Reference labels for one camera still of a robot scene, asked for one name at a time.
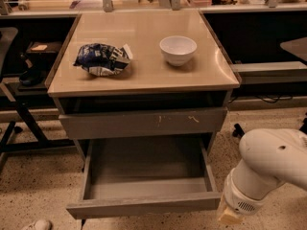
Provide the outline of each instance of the lab bench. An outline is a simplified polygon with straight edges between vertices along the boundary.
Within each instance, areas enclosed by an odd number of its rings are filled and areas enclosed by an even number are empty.
[[[159,41],[194,39],[198,50],[182,67],[169,65]],[[74,66],[81,46],[128,44],[130,65],[95,77]],[[75,219],[216,209],[207,154],[240,83],[198,10],[90,12],[80,16],[48,94],[84,160]]]
[[[246,9],[241,12],[205,11],[204,17],[242,78],[235,97],[306,96],[307,67],[304,45],[293,40],[306,38],[304,8],[282,6],[274,10]],[[285,50],[288,43],[292,52]]]

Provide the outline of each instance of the table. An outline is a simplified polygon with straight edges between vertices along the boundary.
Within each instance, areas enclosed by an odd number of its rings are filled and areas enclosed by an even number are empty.
[[[159,41],[194,39],[182,67],[163,59]],[[81,46],[128,44],[133,60],[99,78],[73,66]],[[76,219],[216,209],[220,194],[206,159],[239,82],[197,10],[81,15],[49,86],[59,119],[84,168]]]

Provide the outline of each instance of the white object on floor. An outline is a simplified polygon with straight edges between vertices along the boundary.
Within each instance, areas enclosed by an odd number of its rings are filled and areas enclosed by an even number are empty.
[[[50,220],[47,219],[39,219],[36,222],[33,222],[21,230],[50,230],[52,227],[52,223]]]

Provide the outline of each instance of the snack bag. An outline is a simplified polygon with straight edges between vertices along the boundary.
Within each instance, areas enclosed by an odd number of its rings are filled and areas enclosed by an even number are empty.
[[[120,74],[132,59],[130,47],[125,44],[119,49],[101,43],[83,45],[77,55],[74,66],[92,75],[105,77]]]

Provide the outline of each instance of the open drawer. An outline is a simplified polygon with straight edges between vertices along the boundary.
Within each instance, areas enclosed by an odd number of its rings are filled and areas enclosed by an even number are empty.
[[[75,219],[217,209],[200,135],[91,140]]]

